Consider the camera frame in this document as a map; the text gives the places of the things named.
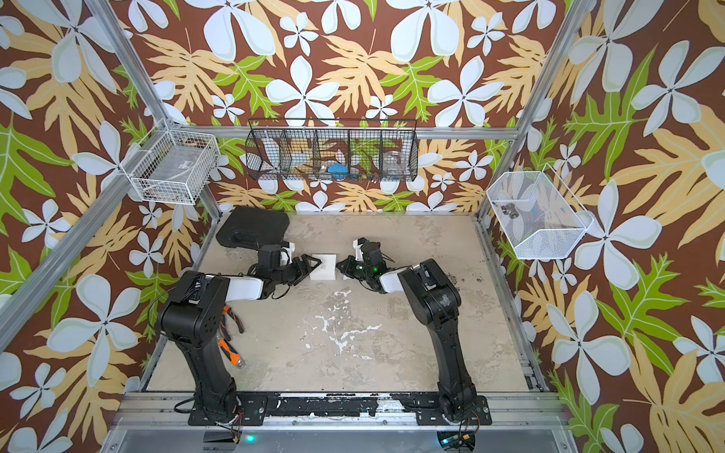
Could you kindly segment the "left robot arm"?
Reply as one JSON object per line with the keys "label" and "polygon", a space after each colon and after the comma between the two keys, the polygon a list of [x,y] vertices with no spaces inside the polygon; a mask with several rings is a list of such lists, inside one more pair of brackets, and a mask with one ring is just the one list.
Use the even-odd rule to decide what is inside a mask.
{"label": "left robot arm", "polygon": [[225,362],[237,364],[219,345],[225,309],[230,302],[270,298],[279,285],[294,287],[322,260],[295,257],[290,243],[263,245],[246,274],[231,276],[187,271],[162,306],[156,330],[176,345],[194,379],[194,405],[189,423],[229,427],[241,421],[243,406]]}

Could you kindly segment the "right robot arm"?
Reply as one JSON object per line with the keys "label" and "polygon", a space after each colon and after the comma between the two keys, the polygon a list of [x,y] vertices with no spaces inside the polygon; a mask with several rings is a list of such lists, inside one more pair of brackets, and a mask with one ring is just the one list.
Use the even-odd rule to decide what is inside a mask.
{"label": "right robot arm", "polygon": [[413,315],[430,334],[438,369],[437,393],[409,394],[402,404],[419,414],[419,424],[434,425],[434,415],[449,424],[492,424],[487,401],[477,392],[464,362],[459,335],[462,298],[434,259],[391,268],[379,242],[361,238],[355,254],[335,264],[344,277],[378,294],[402,293]]}

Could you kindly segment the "white sleeve jewelry box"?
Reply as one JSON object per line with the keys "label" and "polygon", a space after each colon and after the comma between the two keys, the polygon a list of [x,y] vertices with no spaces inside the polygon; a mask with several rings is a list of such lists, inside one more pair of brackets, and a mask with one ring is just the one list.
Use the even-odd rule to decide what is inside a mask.
{"label": "white sleeve jewelry box", "polygon": [[334,254],[313,254],[313,258],[319,260],[320,264],[311,272],[311,280],[336,280],[336,256]]}

